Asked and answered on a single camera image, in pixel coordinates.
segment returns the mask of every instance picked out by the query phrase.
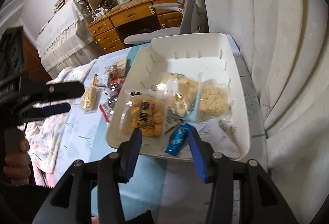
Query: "finger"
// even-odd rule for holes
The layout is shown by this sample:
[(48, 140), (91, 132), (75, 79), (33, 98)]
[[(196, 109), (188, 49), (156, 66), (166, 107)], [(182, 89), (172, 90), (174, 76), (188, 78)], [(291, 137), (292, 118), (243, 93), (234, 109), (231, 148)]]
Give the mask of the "finger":
[(12, 155), (7, 155), (5, 157), (7, 165), (11, 168), (13, 167), (24, 167), (31, 163), (31, 158), (29, 154), (15, 153)]
[(23, 179), (23, 180), (12, 180), (13, 185), (23, 185), (23, 184), (29, 184), (29, 178)]
[(29, 166), (24, 166), (21, 168), (10, 168), (10, 167), (4, 167), (3, 172), (8, 178), (14, 179), (14, 180), (23, 180), (30, 176), (31, 171)]
[(29, 141), (27, 139), (22, 139), (20, 142), (19, 142), (19, 150), (22, 152), (22, 153), (26, 153), (28, 150), (30, 149), (30, 144), (29, 144)]

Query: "white curtain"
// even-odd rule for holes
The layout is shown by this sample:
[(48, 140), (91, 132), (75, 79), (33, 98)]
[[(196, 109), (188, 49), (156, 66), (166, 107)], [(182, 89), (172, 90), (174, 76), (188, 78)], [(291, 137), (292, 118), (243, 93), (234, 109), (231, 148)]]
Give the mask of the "white curtain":
[(210, 32), (240, 47), (260, 100), (272, 178), (300, 223), (329, 193), (324, 0), (206, 0)]

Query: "desk drawer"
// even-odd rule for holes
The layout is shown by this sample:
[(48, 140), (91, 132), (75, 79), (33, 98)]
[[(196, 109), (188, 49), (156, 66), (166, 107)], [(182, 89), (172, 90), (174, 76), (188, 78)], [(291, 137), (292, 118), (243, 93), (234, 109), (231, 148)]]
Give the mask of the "desk drawer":
[(125, 47), (121, 40), (116, 40), (102, 45), (101, 48), (104, 50), (104, 52), (110, 53), (122, 50)]
[(102, 33), (101, 35), (96, 36), (96, 43), (99, 45), (104, 45), (108, 42), (115, 41), (119, 39), (119, 35), (117, 34), (115, 29), (111, 29)]
[(151, 16), (152, 12), (150, 10), (152, 3), (144, 3), (142, 5), (134, 6), (120, 13), (111, 16), (111, 21), (115, 27), (129, 23), (131, 21), (141, 19), (147, 16)]
[[(155, 0), (155, 1), (153, 1), (153, 4), (158, 5), (159, 3), (180, 3), (181, 4), (180, 7), (183, 9), (185, 0), (183, 0), (183, 1), (184, 1), (183, 3), (180, 3), (178, 0)], [(163, 9), (155, 9), (155, 11), (157, 12), (158, 15), (159, 14), (170, 13), (170, 12), (175, 12), (173, 10), (163, 10)]]
[(98, 22), (97, 24), (89, 27), (89, 30), (91, 31), (93, 36), (97, 36), (112, 28), (114, 28), (114, 27), (113, 27), (111, 21), (109, 20), (109, 18), (106, 18), (106, 19), (102, 20), (101, 22)]
[(173, 28), (180, 26), (183, 15), (180, 12), (173, 12), (168, 14), (158, 15), (158, 20), (161, 28)]

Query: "box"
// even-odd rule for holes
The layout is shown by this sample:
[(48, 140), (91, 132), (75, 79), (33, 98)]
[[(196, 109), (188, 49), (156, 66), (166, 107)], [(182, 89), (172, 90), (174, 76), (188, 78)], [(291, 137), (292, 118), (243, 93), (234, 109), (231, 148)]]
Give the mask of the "box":
[[(120, 120), (127, 100), (127, 92), (141, 87), (151, 88), (164, 72), (185, 74), (193, 78), (203, 72), (202, 81), (215, 80), (231, 88), (232, 123), (234, 137), (243, 159), (250, 149), (250, 131), (246, 101), (236, 62), (226, 35), (199, 33), (156, 38), (148, 47), (140, 47), (114, 108), (106, 141), (112, 148), (128, 141), (130, 136), (120, 133)], [(177, 157), (163, 157), (170, 134), (158, 139), (143, 137), (140, 153), (157, 158), (191, 161)]]

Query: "blue wrapper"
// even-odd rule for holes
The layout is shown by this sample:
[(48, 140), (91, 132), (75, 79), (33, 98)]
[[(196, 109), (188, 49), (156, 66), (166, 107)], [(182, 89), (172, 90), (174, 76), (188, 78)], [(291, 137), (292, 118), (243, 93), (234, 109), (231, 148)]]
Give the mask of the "blue wrapper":
[(178, 155), (188, 136), (189, 130), (193, 128), (193, 126), (186, 123), (179, 125), (170, 135), (169, 143), (167, 149), (165, 150), (165, 153), (170, 154), (172, 156)]

